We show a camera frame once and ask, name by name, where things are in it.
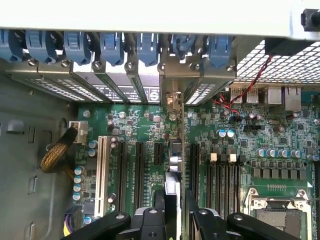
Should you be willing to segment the black RAM slot white latch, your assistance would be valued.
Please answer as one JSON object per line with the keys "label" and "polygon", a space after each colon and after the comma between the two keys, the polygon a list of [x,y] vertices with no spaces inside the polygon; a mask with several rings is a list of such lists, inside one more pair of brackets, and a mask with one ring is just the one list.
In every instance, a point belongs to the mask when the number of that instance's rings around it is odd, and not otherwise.
{"label": "black RAM slot white latch", "polygon": [[214,201],[214,178],[216,173],[216,162],[218,160],[217,154],[212,152],[210,153],[210,157],[207,164],[207,181],[206,181],[206,206],[210,209],[213,208]]}
{"label": "black RAM slot white latch", "polygon": [[237,193],[235,187],[235,166],[237,157],[235,153],[230,153],[228,156],[228,163],[226,166],[226,212],[227,215],[235,211],[237,205]]}

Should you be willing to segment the long black expansion slot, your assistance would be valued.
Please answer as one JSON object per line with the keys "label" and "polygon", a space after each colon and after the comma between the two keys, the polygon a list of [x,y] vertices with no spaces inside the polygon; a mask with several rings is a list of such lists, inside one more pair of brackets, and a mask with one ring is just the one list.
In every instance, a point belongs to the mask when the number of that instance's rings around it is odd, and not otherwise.
{"label": "long black expansion slot", "polygon": [[127,179],[127,146],[124,141],[118,144],[117,170],[118,170],[118,184],[117,184],[117,209],[119,211],[125,210],[126,198],[126,179]]}
{"label": "long black expansion slot", "polygon": [[145,144],[136,142],[135,145],[135,177],[134,177],[134,209],[143,206],[145,171]]}
{"label": "long black expansion slot", "polygon": [[198,143],[192,143],[190,147],[190,187],[195,199],[198,199],[199,193],[199,175],[200,175],[200,145]]}

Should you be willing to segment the white expansion slot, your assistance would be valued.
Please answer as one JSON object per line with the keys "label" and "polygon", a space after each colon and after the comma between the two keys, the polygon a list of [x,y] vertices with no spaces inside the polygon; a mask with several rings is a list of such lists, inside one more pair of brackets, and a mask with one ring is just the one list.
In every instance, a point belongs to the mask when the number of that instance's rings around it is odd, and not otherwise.
{"label": "white expansion slot", "polygon": [[96,186],[95,186],[95,208],[94,216],[101,218],[105,214],[105,181],[107,160],[107,136],[98,137]]}

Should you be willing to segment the short black expansion slot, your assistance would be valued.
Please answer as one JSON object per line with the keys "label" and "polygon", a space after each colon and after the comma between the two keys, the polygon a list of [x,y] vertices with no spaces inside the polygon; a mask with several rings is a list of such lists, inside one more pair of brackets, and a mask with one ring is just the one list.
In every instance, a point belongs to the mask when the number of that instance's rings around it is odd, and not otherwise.
{"label": "short black expansion slot", "polygon": [[163,161],[163,144],[161,142],[154,143],[154,165],[161,165]]}

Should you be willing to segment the perforated metal slot cover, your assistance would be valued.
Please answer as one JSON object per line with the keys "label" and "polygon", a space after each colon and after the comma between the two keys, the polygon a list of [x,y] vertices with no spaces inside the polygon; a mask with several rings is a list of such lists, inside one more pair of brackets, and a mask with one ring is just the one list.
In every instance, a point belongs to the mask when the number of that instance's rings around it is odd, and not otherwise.
{"label": "perforated metal slot cover", "polygon": [[74,63],[71,60],[62,60],[55,64],[40,63],[37,71],[42,77],[78,95],[85,102],[108,103],[109,99],[87,80],[78,76],[73,67]]}
{"label": "perforated metal slot cover", "polygon": [[56,83],[53,80],[44,77],[38,73],[38,67],[39,62],[35,59],[29,59],[19,63],[6,63],[5,73],[16,82],[65,100],[78,102],[88,100],[85,96],[63,86],[61,83]]}
{"label": "perforated metal slot cover", "polygon": [[227,88],[235,78],[236,73],[232,66],[231,71],[228,71],[226,66],[215,68],[209,61],[205,61],[200,65],[200,77],[184,92],[184,104],[199,106],[208,102]]}

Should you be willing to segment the solid metal slot cover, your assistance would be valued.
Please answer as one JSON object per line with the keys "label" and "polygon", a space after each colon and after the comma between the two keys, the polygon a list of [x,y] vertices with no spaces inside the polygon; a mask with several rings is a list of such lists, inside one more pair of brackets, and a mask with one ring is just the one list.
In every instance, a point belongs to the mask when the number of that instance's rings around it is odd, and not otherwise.
{"label": "solid metal slot cover", "polygon": [[106,64],[104,62],[94,60],[91,63],[83,65],[73,62],[72,71],[112,102],[124,104],[130,103],[130,100],[120,87],[106,73]]}
{"label": "solid metal slot cover", "polygon": [[146,66],[142,61],[128,61],[124,69],[142,104],[160,103],[160,77],[158,66]]}
{"label": "solid metal slot cover", "polygon": [[138,95],[132,86],[131,82],[127,77],[125,70],[125,64],[112,66],[108,62],[103,62],[106,64],[106,73],[111,77],[112,80],[120,87],[123,93],[128,97],[131,104],[140,104],[138,100]]}

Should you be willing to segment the blue slot retention clip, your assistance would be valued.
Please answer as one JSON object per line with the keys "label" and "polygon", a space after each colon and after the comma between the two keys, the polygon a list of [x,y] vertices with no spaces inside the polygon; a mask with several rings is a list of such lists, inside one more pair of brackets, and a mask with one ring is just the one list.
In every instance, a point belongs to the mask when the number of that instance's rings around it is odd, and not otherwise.
{"label": "blue slot retention clip", "polygon": [[0,58],[9,63],[23,61],[23,47],[13,30],[0,29]]}
{"label": "blue slot retention clip", "polygon": [[171,39],[172,52],[183,60],[185,55],[192,49],[196,40],[194,34],[173,34]]}
{"label": "blue slot retention clip", "polygon": [[100,33],[101,58],[112,66],[124,63],[124,44],[121,32]]}
{"label": "blue slot retention clip", "polygon": [[91,62],[91,49],[88,35],[84,31],[65,31],[63,33],[64,51],[66,57],[78,65]]}
{"label": "blue slot retention clip", "polygon": [[138,33],[136,36],[137,58],[146,67],[155,66],[159,59],[159,35],[157,33]]}
{"label": "blue slot retention clip", "polygon": [[56,63],[56,45],[49,31],[26,30],[25,42],[28,53],[33,59],[45,64]]}
{"label": "blue slot retention clip", "polygon": [[208,58],[214,68],[219,69],[229,63],[232,40],[233,37],[228,35],[209,36]]}

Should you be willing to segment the silver CPU socket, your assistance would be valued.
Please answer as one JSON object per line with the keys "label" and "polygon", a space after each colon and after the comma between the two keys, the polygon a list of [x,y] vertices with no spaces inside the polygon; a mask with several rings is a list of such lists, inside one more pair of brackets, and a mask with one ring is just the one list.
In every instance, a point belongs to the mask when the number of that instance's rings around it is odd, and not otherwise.
{"label": "silver CPU socket", "polygon": [[315,208],[306,189],[270,192],[251,186],[242,198],[242,213],[301,240],[317,240]]}

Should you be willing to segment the green motherboard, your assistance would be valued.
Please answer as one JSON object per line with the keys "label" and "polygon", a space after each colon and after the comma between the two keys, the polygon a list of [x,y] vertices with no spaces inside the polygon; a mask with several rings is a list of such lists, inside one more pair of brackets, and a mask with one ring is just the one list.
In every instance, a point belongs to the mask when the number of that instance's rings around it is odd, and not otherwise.
{"label": "green motherboard", "polygon": [[[214,177],[213,208],[216,207],[216,172],[221,154],[223,168],[221,214],[226,218],[226,166],[229,154],[245,155],[241,167],[239,200],[234,212],[242,212],[243,196],[250,187],[278,192],[282,188],[305,189],[309,199],[320,197],[320,94],[304,91],[297,113],[272,112],[254,104],[236,105],[239,120],[227,110],[205,104],[184,109],[186,174],[185,186],[191,190],[191,144],[199,144],[198,197],[200,207],[207,207],[207,165],[210,153],[217,154]],[[79,110],[88,123],[87,144],[76,148],[73,202],[75,213],[66,215],[67,230],[84,227],[96,220],[96,175],[99,136],[107,136],[108,182],[105,189],[108,213],[118,211],[118,149],[124,141],[127,149],[125,212],[135,209],[136,143],[145,146],[143,206],[154,204],[156,190],[165,189],[169,136],[177,130],[165,108],[146,105],[86,105]],[[163,144],[161,165],[154,165],[154,144]],[[317,240],[320,240],[320,201],[311,202],[315,210]]]}

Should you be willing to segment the white power connector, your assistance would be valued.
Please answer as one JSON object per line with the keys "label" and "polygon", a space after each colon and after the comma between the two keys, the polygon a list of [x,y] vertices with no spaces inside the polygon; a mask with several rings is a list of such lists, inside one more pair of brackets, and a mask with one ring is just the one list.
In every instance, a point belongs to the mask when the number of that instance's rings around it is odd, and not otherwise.
{"label": "white power connector", "polygon": [[73,141],[74,144],[86,144],[88,135],[88,123],[86,121],[69,121],[68,127],[77,130],[77,135]]}

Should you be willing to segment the silver USB port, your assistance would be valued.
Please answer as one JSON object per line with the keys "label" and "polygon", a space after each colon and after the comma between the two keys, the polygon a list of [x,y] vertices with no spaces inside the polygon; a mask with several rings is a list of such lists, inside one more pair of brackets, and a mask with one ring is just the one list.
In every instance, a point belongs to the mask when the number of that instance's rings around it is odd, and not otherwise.
{"label": "silver USB port", "polygon": [[246,103],[247,104],[258,104],[259,103],[259,89],[258,88],[253,87],[246,93]]}
{"label": "silver USB port", "polygon": [[229,90],[229,97],[230,102],[232,104],[242,104],[243,103],[243,97],[240,96],[243,93],[242,88],[240,87],[231,87]]}

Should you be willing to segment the grey metal PC case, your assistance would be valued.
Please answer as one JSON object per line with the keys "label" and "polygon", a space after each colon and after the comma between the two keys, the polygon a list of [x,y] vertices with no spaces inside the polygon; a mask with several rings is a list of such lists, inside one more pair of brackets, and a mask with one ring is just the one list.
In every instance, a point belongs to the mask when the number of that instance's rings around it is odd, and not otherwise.
{"label": "grey metal PC case", "polygon": [[[320,32],[306,32],[301,25],[304,9],[320,9],[320,0],[0,0],[0,29],[13,30],[29,55],[26,30],[49,31],[55,42],[56,63],[67,58],[64,32],[85,32],[91,62],[102,61],[100,33],[120,32],[125,64],[138,61],[138,33],[158,34],[158,64],[161,56],[171,54],[172,36],[195,35],[186,56],[209,61],[209,37],[231,36],[229,62],[234,81],[203,105],[226,109],[238,121],[236,106],[256,105],[271,112],[286,111],[284,90],[320,94]],[[293,56],[265,54],[265,38],[284,38],[314,42]],[[76,148],[78,131],[69,121],[80,119],[84,106],[161,105],[159,104],[73,101],[12,80],[5,72],[6,60],[0,58],[0,240],[61,240],[77,229],[66,228],[66,215],[74,214]],[[251,88],[280,87],[281,105],[246,103]],[[230,88],[242,88],[243,103],[230,102]],[[182,238],[187,236],[185,217],[186,156],[184,155],[182,192]]]}

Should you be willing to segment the silver double port block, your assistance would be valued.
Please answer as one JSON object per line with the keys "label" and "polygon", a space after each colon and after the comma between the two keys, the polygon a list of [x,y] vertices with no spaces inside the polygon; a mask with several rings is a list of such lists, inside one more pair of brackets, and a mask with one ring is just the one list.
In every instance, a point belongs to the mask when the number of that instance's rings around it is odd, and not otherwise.
{"label": "silver double port block", "polygon": [[282,104],[282,88],[266,87],[259,91],[259,103],[266,106],[276,106]]}

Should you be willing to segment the silver ethernet port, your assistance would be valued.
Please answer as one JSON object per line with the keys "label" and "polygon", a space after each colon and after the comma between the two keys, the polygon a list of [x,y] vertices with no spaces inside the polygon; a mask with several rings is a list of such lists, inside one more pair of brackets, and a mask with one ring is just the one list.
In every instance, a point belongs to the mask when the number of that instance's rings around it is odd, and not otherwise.
{"label": "silver ethernet port", "polygon": [[283,92],[284,109],[287,112],[299,112],[302,109],[301,88],[285,87]]}

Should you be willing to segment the black knob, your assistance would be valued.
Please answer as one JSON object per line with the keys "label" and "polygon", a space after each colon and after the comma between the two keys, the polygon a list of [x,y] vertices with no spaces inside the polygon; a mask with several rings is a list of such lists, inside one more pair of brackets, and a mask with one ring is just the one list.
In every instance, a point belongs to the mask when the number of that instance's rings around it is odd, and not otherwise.
{"label": "black knob", "polygon": [[320,9],[304,9],[300,21],[305,32],[320,32]]}

